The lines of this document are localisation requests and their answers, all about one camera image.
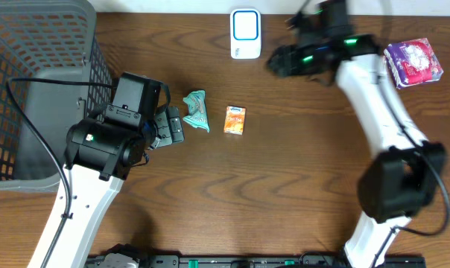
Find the green wet wipes packet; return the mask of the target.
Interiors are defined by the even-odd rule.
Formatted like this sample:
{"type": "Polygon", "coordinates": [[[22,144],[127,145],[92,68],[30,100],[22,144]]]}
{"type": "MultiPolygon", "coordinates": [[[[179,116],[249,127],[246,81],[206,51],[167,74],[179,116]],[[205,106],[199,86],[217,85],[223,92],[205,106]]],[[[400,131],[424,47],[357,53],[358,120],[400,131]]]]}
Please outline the green wet wipes packet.
{"type": "Polygon", "coordinates": [[[209,120],[206,111],[206,92],[202,89],[193,91],[183,98],[183,102],[188,107],[188,114],[183,120],[193,128],[200,128],[209,132],[209,120]]]}

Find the orange snack packet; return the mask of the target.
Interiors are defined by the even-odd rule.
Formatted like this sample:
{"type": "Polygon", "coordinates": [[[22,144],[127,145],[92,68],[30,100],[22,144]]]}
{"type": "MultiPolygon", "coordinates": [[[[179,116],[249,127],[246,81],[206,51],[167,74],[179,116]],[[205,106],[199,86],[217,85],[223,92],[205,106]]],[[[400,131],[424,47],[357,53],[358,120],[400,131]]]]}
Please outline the orange snack packet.
{"type": "Polygon", "coordinates": [[[244,107],[228,106],[224,122],[224,132],[242,135],[244,131],[246,109],[244,107]]]}

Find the purple pink tissue pack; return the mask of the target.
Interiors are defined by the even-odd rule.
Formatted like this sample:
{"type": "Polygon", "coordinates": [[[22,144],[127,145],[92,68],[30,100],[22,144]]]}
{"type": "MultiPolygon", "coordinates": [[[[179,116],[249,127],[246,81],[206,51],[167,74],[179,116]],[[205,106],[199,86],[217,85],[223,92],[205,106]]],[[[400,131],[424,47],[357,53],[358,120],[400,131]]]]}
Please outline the purple pink tissue pack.
{"type": "Polygon", "coordinates": [[[437,82],[443,75],[427,38],[389,44],[384,56],[397,89],[437,82]]]}

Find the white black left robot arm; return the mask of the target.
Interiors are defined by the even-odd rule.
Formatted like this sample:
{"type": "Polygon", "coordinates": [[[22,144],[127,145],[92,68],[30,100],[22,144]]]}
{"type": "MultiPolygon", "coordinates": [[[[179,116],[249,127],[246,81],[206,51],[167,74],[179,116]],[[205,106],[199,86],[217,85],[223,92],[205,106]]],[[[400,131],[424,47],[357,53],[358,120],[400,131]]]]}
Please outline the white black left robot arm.
{"type": "Polygon", "coordinates": [[[63,186],[30,267],[82,267],[101,221],[130,169],[149,150],[184,140],[178,108],[158,80],[123,73],[111,103],[73,125],[66,136],[63,186]]]}

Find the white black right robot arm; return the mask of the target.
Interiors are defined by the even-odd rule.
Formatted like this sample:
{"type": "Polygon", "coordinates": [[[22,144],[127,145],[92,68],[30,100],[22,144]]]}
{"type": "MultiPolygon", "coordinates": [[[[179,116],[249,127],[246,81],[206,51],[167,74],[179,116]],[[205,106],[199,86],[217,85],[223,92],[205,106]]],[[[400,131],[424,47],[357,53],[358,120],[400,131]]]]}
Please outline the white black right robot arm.
{"type": "Polygon", "coordinates": [[[296,42],[277,48],[267,68],[278,77],[306,76],[330,83],[347,97],[367,138],[372,164],[358,180],[361,216],[336,257],[336,267],[379,267],[400,232],[440,192],[444,223],[450,200],[441,171],[446,149],[431,143],[407,113],[371,34],[356,34],[344,1],[323,1],[317,12],[299,9],[288,20],[296,42]]]}

